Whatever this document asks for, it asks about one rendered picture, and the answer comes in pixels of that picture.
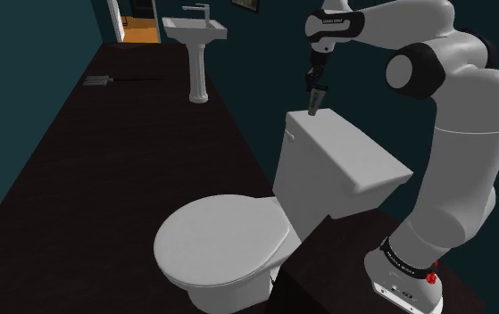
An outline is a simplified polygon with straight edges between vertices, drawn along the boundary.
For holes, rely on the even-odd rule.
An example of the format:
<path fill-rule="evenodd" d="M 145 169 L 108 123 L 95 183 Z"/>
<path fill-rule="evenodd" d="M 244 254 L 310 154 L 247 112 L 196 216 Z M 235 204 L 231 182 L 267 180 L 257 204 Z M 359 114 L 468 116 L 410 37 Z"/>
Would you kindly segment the grey slim upright object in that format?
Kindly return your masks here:
<path fill-rule="evenodd" d="M 328 86 L 319 83 L 315 83 L 312 85 L 310 89 L 310 102 L 308 106 L 308 114 L 310 116 L 314 116 L 317 113 L 328 90 Z"/>

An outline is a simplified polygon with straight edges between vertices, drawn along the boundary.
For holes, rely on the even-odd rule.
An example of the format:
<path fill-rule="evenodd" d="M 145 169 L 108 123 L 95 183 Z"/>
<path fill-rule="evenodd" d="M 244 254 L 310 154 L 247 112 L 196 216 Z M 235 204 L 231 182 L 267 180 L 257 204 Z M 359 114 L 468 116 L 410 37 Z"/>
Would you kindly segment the white toilet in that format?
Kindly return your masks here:
<path fill-rule="evenodd" d="M 233 314 L 269 299 L 281 265 L 326 217 L 376 209 L 411 176 L 334 111 L 288 112 L 272 196 L 180 207 L 158 229 L 154 257 L 199 310 Z"/>

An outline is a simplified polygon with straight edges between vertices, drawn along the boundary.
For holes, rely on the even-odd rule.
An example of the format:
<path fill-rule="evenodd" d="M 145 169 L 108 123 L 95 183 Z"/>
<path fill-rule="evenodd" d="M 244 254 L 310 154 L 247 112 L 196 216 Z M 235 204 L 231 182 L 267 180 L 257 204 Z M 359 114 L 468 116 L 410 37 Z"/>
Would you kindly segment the dark framed wall picture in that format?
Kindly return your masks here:
<path fill-rule="evenodd" d="M 258 13 L 260 0 L 231 0 L 231 3 L 248 10 L 249 12 Z"/>

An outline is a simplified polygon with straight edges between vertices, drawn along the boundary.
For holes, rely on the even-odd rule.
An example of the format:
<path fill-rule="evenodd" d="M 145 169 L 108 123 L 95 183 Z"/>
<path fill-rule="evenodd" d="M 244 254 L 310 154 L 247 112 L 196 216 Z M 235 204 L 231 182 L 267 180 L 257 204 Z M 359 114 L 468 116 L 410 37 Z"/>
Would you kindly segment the white door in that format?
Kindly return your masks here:
<path fill-rule="evenodd" d="M 106 0 L 118 43 L 161 42 L 155 0 Z"/>

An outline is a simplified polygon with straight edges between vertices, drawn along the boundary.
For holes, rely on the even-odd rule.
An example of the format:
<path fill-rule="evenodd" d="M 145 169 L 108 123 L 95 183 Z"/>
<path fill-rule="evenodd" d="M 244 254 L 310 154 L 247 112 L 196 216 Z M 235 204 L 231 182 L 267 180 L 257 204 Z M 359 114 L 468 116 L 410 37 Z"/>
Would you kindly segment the white pedestal sink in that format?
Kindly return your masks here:
<path fill-rule="evenodd" d="M 228 30 L 210 18 L 208 4 L 184 5 L 184 11 L 201 11 L 202 19 L 162 17 L 166 35 L 185 45 L 188 52 L 190 92 L 189 101 L 206 103 L 208 95 L 205 84 L 204 49 L 214 40 L 225 40 Z"/>

